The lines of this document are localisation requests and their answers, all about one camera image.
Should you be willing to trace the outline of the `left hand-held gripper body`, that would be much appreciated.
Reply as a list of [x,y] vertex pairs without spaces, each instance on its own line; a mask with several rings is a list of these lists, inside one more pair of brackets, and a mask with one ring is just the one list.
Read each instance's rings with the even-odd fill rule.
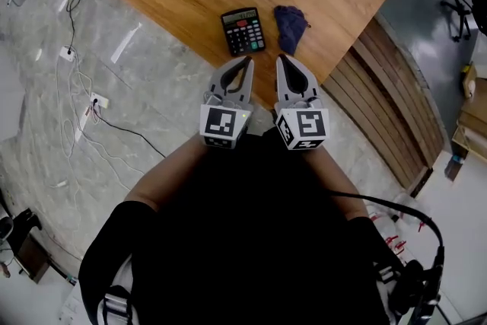
[[247,131],[253,105],[223,98],[206,91],[200,107],[199,134],[205,145],[235,149],[239,138]]

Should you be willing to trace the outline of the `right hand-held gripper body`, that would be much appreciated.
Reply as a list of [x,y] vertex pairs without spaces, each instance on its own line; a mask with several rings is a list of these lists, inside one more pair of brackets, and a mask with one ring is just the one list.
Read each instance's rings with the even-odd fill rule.
[[279,94],[275,111],[275,126],[288,150],[313,150],[329,138],[329,111],[316,91]]

